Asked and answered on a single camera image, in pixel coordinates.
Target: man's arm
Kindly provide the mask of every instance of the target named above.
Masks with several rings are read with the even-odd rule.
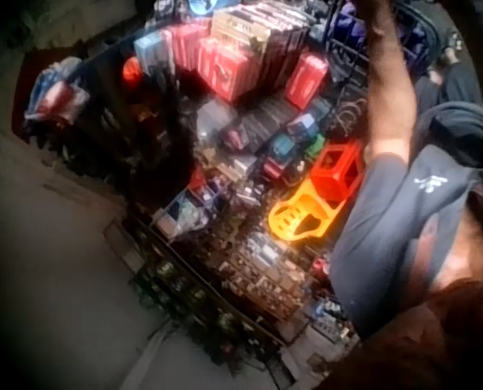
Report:
[[[372,157],[392,153],[408,163],[416,95],[396,33],[390,0],[358,0],[369,47],[369,132]]]

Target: man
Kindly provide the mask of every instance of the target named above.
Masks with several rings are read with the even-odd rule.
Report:
[[[364,342],[319,388],[477,386],[483,380],[481,95],[447,48],[450,67],[441,85],[416,85],[424,103],[416,119],[390,0],[356,6],[368,34],[372,160],[330,275]]]

